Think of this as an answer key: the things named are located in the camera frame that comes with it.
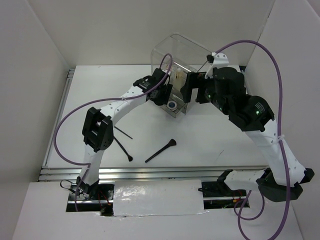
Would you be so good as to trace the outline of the blue round jar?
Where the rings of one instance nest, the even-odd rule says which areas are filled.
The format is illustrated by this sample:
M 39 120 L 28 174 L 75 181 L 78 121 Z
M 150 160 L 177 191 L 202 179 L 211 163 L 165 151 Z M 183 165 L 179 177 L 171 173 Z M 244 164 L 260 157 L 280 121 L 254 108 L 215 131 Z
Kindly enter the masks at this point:
M 167 108 L 170 109 L 171 111 L 175 111 L 177 108 L 178 108 L 178 104 L 176 101 L 174 100 L 170 100 L 168 103 L 167 103 Z

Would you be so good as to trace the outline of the cream foundation bottle gold collar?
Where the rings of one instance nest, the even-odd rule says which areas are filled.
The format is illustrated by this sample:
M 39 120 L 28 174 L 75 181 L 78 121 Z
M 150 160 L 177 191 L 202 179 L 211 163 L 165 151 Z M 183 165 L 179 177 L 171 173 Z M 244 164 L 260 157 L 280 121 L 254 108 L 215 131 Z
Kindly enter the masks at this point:
M 180 91 L 182 86 L 184 85 L 184 74 L 185 73 L 180 68 L 175 71 L 173 86 L 177 91 Z

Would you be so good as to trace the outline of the clear acrylic makeup organizer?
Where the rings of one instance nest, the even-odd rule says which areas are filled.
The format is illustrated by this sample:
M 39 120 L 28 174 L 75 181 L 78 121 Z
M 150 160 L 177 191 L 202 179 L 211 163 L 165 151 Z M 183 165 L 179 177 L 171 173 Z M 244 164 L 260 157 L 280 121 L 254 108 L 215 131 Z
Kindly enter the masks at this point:
M 167 105 L 162 105 L 161 108 L 172 117 L 176 118 L 180 114 L 186 114 L 189 108 L 187 103 L 184 103 L 180 91 L 174 88 L 175 72 L 180 68 L 184 72 L 184 84 L 187 73 L 189 72 L 205 72 L 209 66 L 207 56 L 212 53 L 212 50 L 195 40 L 179 33 L 173 33 L 158 43 L 150 54 L 151 71 L 162 65 L 161 69 L 166 71 L 169 68 L 170 60 L 168 57 L 162 61 L 165 54 L 172 55 L 172 67 L 169 71 L 169 83 L 173 85 L 169 101 L 177 103 L 175 111 L 167 108 Z

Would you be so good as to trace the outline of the black thin makeup brush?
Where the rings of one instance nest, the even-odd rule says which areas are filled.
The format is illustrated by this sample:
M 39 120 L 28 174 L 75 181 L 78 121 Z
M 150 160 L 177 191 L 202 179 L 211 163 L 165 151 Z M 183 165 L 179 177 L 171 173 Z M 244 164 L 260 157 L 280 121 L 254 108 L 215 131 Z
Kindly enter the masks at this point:
M 133 140 L 133 138 L 129 135 L 129 134 L 127 134 L 126 132 L 124 132 L 123 130 L 121 130 L 120 128 L 118 128 L 118 127 L 114 127 L 116 130 L 118 130 L 120 133 L 122 133 L 122 134 L 124 134 L 125 136 L 127 136 L 129 139 L 131 139 L 131 140 Z

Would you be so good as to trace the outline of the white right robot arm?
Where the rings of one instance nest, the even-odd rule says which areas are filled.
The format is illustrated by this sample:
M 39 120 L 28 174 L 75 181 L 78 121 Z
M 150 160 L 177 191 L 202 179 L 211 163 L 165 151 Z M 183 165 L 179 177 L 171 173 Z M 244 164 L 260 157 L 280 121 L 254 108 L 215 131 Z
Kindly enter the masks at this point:
M 278 132 L 278 124 L 267 101 L 246 92 L 245 77 L 232 67 L 214 68 L 212 77 L 205 72 L 189 72 L 180 89 L 183 101 L 191 101 L 197 89 L 196 102 L 211 103 L 260 149 L 268 167 L 263 170 L 225 170 L 219 176 L 218 192 L 223 196 L 236 190 L 259 191 L 273 202 L 284 202 L 287 192 L 296 200 L 302 184 L 315 175 L 311 168 L 299 163 L 288 144 Z

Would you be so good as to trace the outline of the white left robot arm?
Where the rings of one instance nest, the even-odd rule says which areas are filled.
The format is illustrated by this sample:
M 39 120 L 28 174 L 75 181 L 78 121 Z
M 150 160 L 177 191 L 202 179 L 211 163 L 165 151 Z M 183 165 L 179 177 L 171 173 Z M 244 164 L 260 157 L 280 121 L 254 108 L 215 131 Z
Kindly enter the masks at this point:
M 85 117 L 82 135 L 84 136 L 85 164 L 76 179 L 80 193 L 91 200 L 98 194 L 99 169 L 104 151 L 114 141 L 114 127 L 126 114 L 148 100 L 164 104 L 170 95 L 171 84 L 165 85 L 169 74 L 166 70 L 156 68 L 151 76 L 136 80 L 118 100 L 96 109 L 91 107 Z

